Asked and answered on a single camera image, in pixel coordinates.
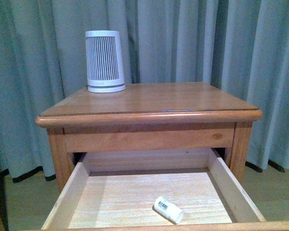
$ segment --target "curtain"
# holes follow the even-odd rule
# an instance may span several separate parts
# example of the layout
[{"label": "curtain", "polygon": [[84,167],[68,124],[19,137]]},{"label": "curtain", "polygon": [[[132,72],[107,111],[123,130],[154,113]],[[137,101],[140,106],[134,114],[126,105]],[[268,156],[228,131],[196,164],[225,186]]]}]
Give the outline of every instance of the curtain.
[{"label": "curtain", "polygon": [[127,84],[202,81],[263,111],[248,161],[289,168],[289,1],[0,0],[0,169],[54,174],[34,118],[86,85],[85,31],[117,30]]}]

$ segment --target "small white tube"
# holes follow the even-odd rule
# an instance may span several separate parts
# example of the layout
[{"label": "small white tube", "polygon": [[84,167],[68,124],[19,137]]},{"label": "small white tube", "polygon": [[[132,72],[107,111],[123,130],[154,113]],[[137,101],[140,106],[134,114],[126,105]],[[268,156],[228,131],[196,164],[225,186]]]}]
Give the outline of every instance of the small white tube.
[{"label": "small white tube", "polygon": [[154,203],[154,209],[164,217],[178,224],[183,217],[184,211],[171,203],[165,197],[160,196]]}]

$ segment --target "drawer opening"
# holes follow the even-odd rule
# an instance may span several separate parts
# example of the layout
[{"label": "drawer opening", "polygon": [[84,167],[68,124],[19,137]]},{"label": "drawer opening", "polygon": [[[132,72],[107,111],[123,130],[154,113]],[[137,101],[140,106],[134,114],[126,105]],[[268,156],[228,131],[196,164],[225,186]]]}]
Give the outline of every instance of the drawer opening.
[{"label": "drawer opening", "polygon": [[86,154],[43,229],[174,225],[159,196],[186,212],[178,225],[265,221],[211,149],[159,150]]}]

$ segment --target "white cylinder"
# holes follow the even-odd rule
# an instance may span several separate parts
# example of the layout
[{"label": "white cylinder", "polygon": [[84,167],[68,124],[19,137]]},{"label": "white cylinder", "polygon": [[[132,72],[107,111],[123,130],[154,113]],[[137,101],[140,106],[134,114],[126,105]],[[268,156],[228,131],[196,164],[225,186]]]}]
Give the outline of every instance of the white cylinder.
[{"label": "white cylinder", "polygon": [[86,31],[88,91],[106,93],[125,89],[120,33]]},{"label": "white cylinder", "polygon": [[183,217],[184,211],[178,208],[175,204],[171,203],[165,197],[160,196],[154,203],[154,209],[170,219],[174,223],[178,224]]}]

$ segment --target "table edge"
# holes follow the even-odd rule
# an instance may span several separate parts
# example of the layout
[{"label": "table edge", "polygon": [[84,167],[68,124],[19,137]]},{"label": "table edge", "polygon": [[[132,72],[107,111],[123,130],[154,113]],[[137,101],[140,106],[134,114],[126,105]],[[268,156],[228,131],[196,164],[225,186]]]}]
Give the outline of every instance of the table edge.
[{"label": "table edge", "polygon": [[163,123],[228,123],[256,121],[262,111],[170,111],[90,115],[38,116],[35,122],[42,128],[89,127],[96,125],[163,124]]}]

